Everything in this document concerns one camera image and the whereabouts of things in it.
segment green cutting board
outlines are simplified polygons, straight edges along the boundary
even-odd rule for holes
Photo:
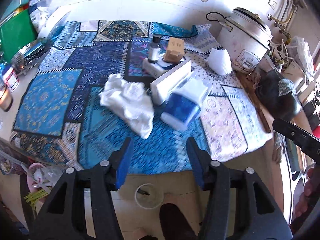
[[[36,37],[27,9],[9,19],[0,26],[0,50],[4,52],[4,59],[11,62],[12,57]]]

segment black bottle cap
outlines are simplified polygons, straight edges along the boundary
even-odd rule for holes
[[[153,38],[152,38],[152,42],[154,42],[154,43],[160,43],[161,38],[162,38],[162,35],[154,34],[154,35],[153,35]]]

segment white box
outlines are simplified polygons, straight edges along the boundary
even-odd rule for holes
[[[152,99],[156,105],[161,105],[170,91],[191,72],[191,61],[185,60],[170,69],[150,84]]]
[[[163,54],[159,55],[159,59],[157,63],[150,63],[147,58],[145,58],[142,62],[142,68],[145,69],[151,76],[154,78],[158,78],[164,73],[168,72],[170,69],[177,66],[175,63],[169,63],[163,61]]]

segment patchwork tablecloth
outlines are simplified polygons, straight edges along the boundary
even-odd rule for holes
[[[80,170],[108,159],[130,136],[135,143],[130,172],[143,174],[190,170],[189,136],[212,159],[223,162],[260,148],[270,135],[264,132],[235,73],[219,76],[208,67],[210,50],[222,48],[209,27],[186,30],[139,21],[67,22],[21,100],[11,143],[31,157]],[[143,140],[100,106],[98,94],[112,73],[121,73],[129,82],[143,82],[148,89],[154,79],[142,69],[142,61],[153,34],[163,35],[163,51],[169,37],[184,39],[192,71],[213,88],[201,117],[185,132],[164,124],[161,106],[155,107],[153,130]]]

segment rice cooker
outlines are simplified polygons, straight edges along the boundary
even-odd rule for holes
[[[269,49],[273,38],[269,27],[255,14],[235,8],[230,17],[219,22],[223,28],[217,37],[229,53],[234,70],[250,73]]]

